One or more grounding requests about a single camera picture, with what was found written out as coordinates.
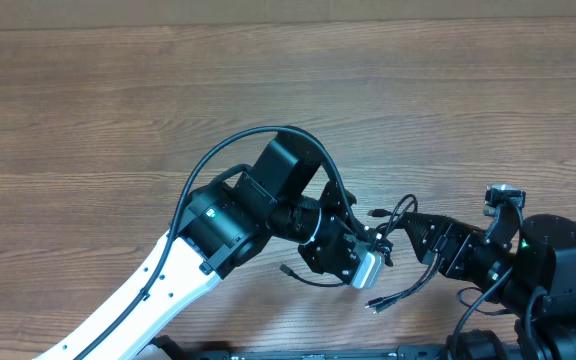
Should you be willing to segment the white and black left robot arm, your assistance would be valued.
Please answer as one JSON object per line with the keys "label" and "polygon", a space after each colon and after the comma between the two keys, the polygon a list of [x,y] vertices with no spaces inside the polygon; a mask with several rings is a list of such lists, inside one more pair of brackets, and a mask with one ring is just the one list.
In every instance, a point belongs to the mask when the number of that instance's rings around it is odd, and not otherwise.
{"label": "white and black left robot arm", "polygon": [[[260,133],[274,138],[254,165],[239,164],[192,185],[219,151]],[[351,209],[322,143],[290,126],[257,127],[220,142],[188,177],[169,230],[129,279],[44,359],[133,359],[184,308],[277,237],[297,244],[309,268],[357,289],[374,285],[385,262],[381,235]]]}

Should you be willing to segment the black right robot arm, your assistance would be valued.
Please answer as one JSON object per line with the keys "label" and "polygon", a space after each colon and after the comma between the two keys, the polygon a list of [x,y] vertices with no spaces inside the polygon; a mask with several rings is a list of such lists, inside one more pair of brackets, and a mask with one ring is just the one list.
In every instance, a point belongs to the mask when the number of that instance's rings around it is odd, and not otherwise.
{"label": "black right robot arm", "polygon": [[576,222],[539,214],[500,223],[519,238],[516,252],[508,251],[508,239],[495,242],[446,216],[406,213],[399,225],[419,261],[438,259],[443,276],[473,283],[485,300],[517,317],[516,347],[491,331],[458,325],[442,358],[576,359]]}

